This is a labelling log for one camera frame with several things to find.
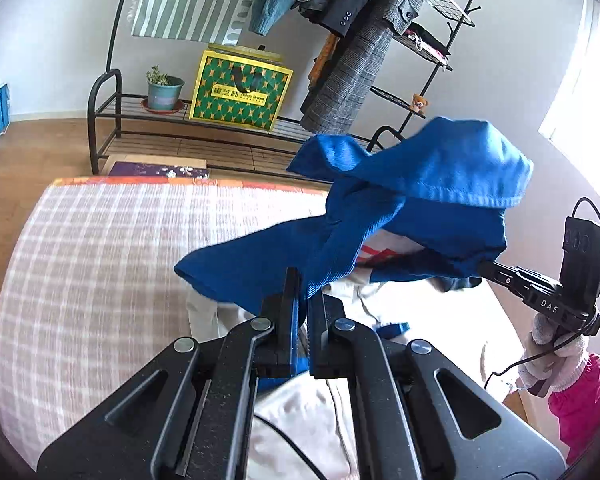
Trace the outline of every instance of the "bag handle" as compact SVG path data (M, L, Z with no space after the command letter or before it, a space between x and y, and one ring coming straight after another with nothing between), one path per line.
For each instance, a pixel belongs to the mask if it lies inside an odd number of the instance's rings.
M262 76L262 72L254 72L251 74L251 85L247 88L242 83L242 78L245 76L249 76L249 74L243 74L240 65L234 65L231 69L231 74L234 76L235 87L241 94L248 94L250 92L255 92L262 85L262 80L264 79Z

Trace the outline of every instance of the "green patterned bag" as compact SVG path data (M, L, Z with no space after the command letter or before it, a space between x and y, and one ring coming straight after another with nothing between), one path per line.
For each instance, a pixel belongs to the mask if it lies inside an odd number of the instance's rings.
M209 49L202 53L189 117L271 131L293 71L270 52L214 44Z

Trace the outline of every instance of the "black metal rack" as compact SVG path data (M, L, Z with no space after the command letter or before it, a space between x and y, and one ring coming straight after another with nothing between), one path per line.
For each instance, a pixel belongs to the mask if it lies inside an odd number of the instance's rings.
M456 39L456 36L458 35L458 32L460 31L460 28L463 25L467 25L469 27L475 27L475 23L469 17L469 14L471 12L474 12L474 10L480 9L480 7L474 7L474 8L471 7L474 0L467 0L467 3L464 6L464 9L462 9L454 0L426 0L426 1L438 13L440 13L442 16L444 16L446 19L456 22L455 27L452 27L451 24L449 22L447 22L447 25L449 26L449 30L450 30L449 41L446 44L447 49L449 49L451 47L451 44ZM439 60L437 60L434 56L432 56L428 52L419 49L418 46L415 44L415 42L410 40L407 36L394 36L394 40L396 40L400 44L406 46L408 49L413 50L416 54L423 57L427 61L435 63L435 65L436 65L434 67L433 71L431 72L429 79L427 79L427 82L425 83L422 90L420 91L421 96L424 97L424 95L426 94L427 90L429 89L429 86L431 85L431 83L433 81L433 78L435 78L436 74L438 73L438 70L440 70L441 68L443 68L444 70L449 70L449 71L453 70L449 65L444 65L443 63L439 62ZM368 152L374 152L378 148L380 148L381 150L383 149L383 146L378 142L380 135L382 133L389 132L396 139L404 140L404 137L402 136L402 132L404 131L405 127L411 120L411 117L413 117L414 115L417 115L418 117L421 117L423 119L426 118L423 114L412 111L409 108L408 103L405 102L404 99L399 98L398 96L390 94L389 92L379 89L379 88L376 88L376 87L372 87L371 91L374 94L376 94L378 97L381 97L382 99L390 101L390 102L394 103L395 105L398 105L399 107L404 108L409 113L405 117L400 128L398 128L397 130L394 127L388 126L388 125L381 126L380 128L378 128L376 130L376 132L373 134L373 136L371 137L371 139L369 139L369 144L366 146L366 150Z
M449 20L458 22L456 28L452 30L447 46L451 45L461 25L474 26L472 20L468 16L469 12L475 10L470 9L473 0L468 1L464 10L460 9L453 0L428 1L443 16ZM187 143L187 149L189 149L188 155L194 155L196 150L203 150L208 155L199 156L207 158L207 167L212 170L238 171L241 173L259 174L263 176L282 176L295 180L312 181L312 179L286 173L285 171L289 161L296 154L300 145L313 135L300 126L299 121L297 120L278 117L271 132L266 130L246 129L237 124L210 123L199 119L192 120L189 119L191 101L184 99L182 99L184 107L179 112L170 115L158 115L152 114L142 107L141 102L146 98L146 95L123 92L122 72L117 68L112 68L111 65L118 33L118 25L120 24L120 16L122 15L124 6L125 0L119 0L113 28L111 30L106 70L93 84L87 105L89 154L91 171L93 171L93 174L98 174L100 172L99 161L101 159L108 158L110 153L120 152L121 150L124 152L124 139L131 137L138 139L142 138L142 136L153 136L179 139L179 142ZM424 59L436 64L436 67L421 92L421 95L424 95L437 71L443 66L442 63L427 52L419 50L413 41L408 40L408 38L401 37L395 39L422 56ZM112 78L115 78L116 89L100 106L96 106L100 88L105 82ZM411 112L408 109L408 104L398 96L389 94L376 87L372 87L371 91L381 98L387 99L409 111L409 115L398 130L395 130L390 126L382 126L375 132L371 139L349 134L351 137L355 138L361 146L366 148L368 152L376 152L384 149L382 144L378 142L380 134L384 131L390 131L398 139L403 139L401 132L414 112ZM113 130L100 145L98 145L96 137L96 118L115 120ZM214 137L209 137L173 133L167 134L163 132L140 132L132 129L123 129L123 120L144 120L161 123L187 124L191 126L206 126L216 130L218 134ZM251 141L245 142L244 136L249 136L249 140L253 139L253 143ZM271 146L272 140L274 141L275 147ZM233 151L230 154L225 153L223 155L222 152L224 152L224 148L227 147L230 147Z

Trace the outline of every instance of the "teddy bear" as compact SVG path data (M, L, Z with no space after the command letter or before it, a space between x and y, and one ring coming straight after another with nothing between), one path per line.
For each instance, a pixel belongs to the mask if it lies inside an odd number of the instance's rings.
M411 102L411 105L408 106L408 108L414 113L421 114L425 106L429 106L429 101L427 101L424 97L422 97L419 94L414 94L413 101Z

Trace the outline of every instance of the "potted plant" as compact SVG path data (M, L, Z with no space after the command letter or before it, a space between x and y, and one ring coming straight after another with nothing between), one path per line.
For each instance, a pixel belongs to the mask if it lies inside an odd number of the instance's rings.
M149 83L147 107L151 110L173 110L180 98L184 81L179 77L160 73L158 65L152 66L151 71L146 73L146 80Z

